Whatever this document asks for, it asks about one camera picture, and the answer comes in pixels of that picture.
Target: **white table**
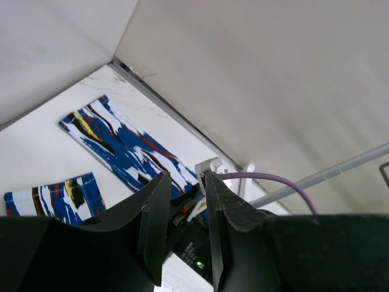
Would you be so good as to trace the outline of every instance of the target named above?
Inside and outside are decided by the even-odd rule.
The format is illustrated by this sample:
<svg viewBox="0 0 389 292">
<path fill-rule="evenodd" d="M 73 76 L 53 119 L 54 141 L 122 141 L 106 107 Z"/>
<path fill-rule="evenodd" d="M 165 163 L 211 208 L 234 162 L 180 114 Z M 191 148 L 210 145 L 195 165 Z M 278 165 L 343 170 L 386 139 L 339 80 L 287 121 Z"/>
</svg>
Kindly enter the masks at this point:
<svg viewBox="0 0 389 292">
<path fill-rule="evenodd" d="M 0 192 L 25 189 L 63 181 L 93 172 L 107 207 L 127 198 L 132 191 L 57 123 L 106 94 L 123 113 L 139 124 L 156 141 L 174 153 L 187 167 L 217 156 L 206 145 L 164 113 L 110 67 L 105 66 L 62 92 L 43 106 L 0 132 Z M 230 172 L 235 171 L 227 165 Z M 232 189 L 238 191 L 238 181 Z M 263 196 L 255 186 L 255 198 Z M 266 209 L 287 214 L 278 204 Z M 5 215 L 0 203 L 0 215 Z M 177 257 L 165 264 L 163 288 L 158 291 L 212 291 L 212 288 Z"/>
</svg>

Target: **folded cloth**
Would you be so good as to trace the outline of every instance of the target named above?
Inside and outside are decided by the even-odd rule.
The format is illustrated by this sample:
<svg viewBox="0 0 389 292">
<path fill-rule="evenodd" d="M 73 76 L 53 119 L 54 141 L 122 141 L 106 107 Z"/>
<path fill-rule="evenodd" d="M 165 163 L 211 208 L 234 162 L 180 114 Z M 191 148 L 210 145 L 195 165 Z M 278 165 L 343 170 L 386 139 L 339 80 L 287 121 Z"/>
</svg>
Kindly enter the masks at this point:
<svg viewBox="0 0 389 292">
<path fill-rule="evenodd" d="M 8 192 L 4 201 L 8 216 L 50 216 L 67 224 L 80 224 L 105 211 L 93 173 L 56 184 Z"/>
<path fill-rule="evenodd" d="M 134 192 L 163 170 L 171 175 L 172 198 L 197 183 L 191 170 L 115 108 L 107 96 L 69 114 L 59 124 Z"/>
</svg>

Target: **cable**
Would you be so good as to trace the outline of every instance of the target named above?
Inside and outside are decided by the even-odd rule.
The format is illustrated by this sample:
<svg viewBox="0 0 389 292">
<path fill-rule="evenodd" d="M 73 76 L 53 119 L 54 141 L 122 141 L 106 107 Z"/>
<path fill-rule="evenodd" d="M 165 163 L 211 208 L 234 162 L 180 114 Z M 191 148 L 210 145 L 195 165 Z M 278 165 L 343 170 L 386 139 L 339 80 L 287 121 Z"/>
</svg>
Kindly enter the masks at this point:
<svg viewBox="0 0 389 292">
<path fill-rule="evenodd" d="M 308 198 L 307 194 L 304 190 L 296 185 L 294 182 L 283 178 L 278 175 L 271 175 L 269 173 L 260 173 L 260 172 L 232 172 L 232 173 L 224 173 L 220 175 L 221 179 L 234 179 L 234 178 L 255 178 L 255 179 L 265 179 L 268 181 L 276 181 L 278 183 L 282 183 L 294 189 L 305 201 L 308 205 L 309 210 L 311 210 L 312 214 L 317 214 L 316 208 L 312 201 Z"/>
</svg>

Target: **gray pipe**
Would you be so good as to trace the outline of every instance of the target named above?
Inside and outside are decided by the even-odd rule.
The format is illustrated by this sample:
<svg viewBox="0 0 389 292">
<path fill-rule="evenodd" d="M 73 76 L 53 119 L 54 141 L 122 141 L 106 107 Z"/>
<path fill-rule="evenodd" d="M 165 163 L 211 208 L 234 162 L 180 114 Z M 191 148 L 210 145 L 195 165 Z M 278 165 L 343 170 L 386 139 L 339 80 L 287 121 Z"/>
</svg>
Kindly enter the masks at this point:
<svg viewBox="0 0 389 292">
<path fill-rule="evenodd" d="M 362 153 L 361 155 L 358 155 L 340 164 L 336 164 L 321 172 L 317 172 L 307 178 L 302 179 L 301 181 L 298 181 L 296 184 L 302 189 L 306 189 L 386 154 L 389 154 L 389 143 L 378 146 L 377 148 Z M 263 196 L 262 198 L 259 198 L 250 203 L 253 207 L 259 208 L 274 201 L 285 198 L 286 196 L 292 195 L 295 192 L 296 191 L 290 187 L 284 187 L 276 192 L 271 193 L 270 195 Z"/>
</svg>

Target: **cloth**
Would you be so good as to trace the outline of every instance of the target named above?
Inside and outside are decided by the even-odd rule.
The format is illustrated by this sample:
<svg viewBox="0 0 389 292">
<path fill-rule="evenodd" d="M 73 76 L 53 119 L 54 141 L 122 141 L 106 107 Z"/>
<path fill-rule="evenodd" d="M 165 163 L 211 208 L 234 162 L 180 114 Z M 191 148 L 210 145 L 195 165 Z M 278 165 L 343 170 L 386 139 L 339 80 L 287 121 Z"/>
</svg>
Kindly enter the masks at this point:
<svg viewBox="0 0 389 292">
<path fill-rule="evenodd" d="M 132 191 L 168 170 L 172 198 L 197 183 L 196 175 L 102 96 L 66 116 L 60 127 L 101 160 Z"/>
<path fill-rule="evenodd" d="M 105 211 L 93 173 L 56 184 L 8 192 L 4 195 L 8 216 L 50 216 L 67 224 Z"/>
</svg>

